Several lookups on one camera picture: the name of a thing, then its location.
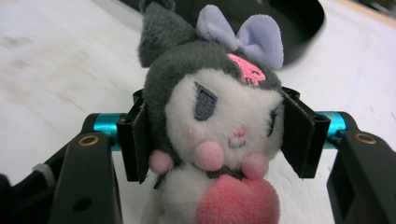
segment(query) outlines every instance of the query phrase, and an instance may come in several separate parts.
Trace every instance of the lavender bow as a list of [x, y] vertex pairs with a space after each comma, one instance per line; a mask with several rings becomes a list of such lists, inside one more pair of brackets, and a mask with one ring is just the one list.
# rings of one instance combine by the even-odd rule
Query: lavender bow
[[231, 51], [241, 48], [250, 59], [274, 69], [282, 67], [283, 45], [280, 30], [270, 16], [251, 16], [235, 36], [219, 8], [208, 5], [201, 10], [198, 17], [197, 34], [208, 41], [222, 43]]

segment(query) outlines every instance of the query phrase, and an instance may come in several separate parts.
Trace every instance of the kuromi plush toy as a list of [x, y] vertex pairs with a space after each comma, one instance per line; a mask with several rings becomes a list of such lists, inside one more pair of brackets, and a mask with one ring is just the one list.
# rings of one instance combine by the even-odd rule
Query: kuromi plush toy
[[235, 35], [215, 6], [196, 29], [172, 1], [141, 6], [148, 164], [158, 175], [143, 223], [277, 223], [279, 199], [264, 179], [283, 135], [276, 22], [255, 15]]

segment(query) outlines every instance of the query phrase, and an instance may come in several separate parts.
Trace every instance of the white surface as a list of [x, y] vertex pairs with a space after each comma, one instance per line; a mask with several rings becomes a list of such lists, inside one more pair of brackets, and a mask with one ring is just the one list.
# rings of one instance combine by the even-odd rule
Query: white surface
[[[331, 0], [310, 50], [278, 74], [311, 108], [347, 111], [360, 128], [396, 148], [396, 29]], [[141, 16], [117, 2], [0, 0], [0, 173], [16, 184], [80, 130], [94, 112], [126, 112], [142, 88], [136, 48]], [[334, 150], [315, 179], [299, 179], [281, 154], [269, 180], [281, 223], [333, 223], [326, 190]], [[138, 219], [151, 188], [127, 183], [113, 153], [125, 223]]]

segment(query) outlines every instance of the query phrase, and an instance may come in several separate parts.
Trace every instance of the embroidered eye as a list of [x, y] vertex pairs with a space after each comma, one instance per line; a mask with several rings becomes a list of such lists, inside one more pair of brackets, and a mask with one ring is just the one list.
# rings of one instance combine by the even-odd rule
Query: embroidered eye
[[218, 97], [197, 82], [195, 82], [195, 86], [197, 87], [197, 102], [194, 109], [194, 118], [198, 121], [204, 121], [213, 115]]
[[271, 134], [272, 134], [272, 132], [274, 130], [275, 118], [276, 118], [276, 115], [277, 115], [276, 110], [277, 110], [277, 108], [271, 110], [271, 112], [270, 112], [270, 119], [271, 120], [270, 120], [270, 122], [268, 124], [270, 126], [270, 129], [268, 130], [267, 137], [271, 136]]

